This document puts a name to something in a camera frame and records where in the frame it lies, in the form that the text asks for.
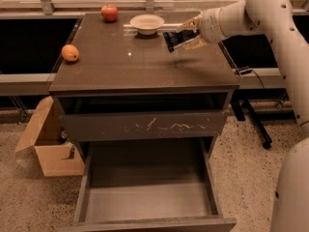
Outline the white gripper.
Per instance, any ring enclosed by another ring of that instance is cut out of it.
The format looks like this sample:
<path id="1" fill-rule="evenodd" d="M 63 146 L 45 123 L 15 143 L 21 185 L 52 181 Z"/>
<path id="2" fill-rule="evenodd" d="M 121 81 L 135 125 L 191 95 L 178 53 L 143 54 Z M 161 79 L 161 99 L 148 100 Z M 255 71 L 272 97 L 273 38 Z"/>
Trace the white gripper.
<path id="1" fill-rule="evenodd" d="M 208 9 L 201 12 L 201 15 L 196 15 L 191 19 L 181 24 L 177 30 L 200 30 L 201 36 L 187 41 L 184 45 L 185 50 L 192 50 L 209 44 L 218 44 L 224 40 L 220 26 L 220 8 Z"/>

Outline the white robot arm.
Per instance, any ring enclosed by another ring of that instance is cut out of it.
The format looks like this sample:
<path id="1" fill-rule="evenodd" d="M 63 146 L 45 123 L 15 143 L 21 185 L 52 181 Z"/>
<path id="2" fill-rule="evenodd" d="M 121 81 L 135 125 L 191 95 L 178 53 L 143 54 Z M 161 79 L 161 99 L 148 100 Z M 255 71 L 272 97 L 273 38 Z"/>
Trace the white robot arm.
<path id="1" fill-rule="evenodd" d="M 203 11 L 180 28 L 200 31 L 191 47 L 236 35 L 267 37 L 302 134 L 280 169 L 270 232 L 309 232 L 309 44 L 295 26 L 290 1 L 242 0 Z"/>

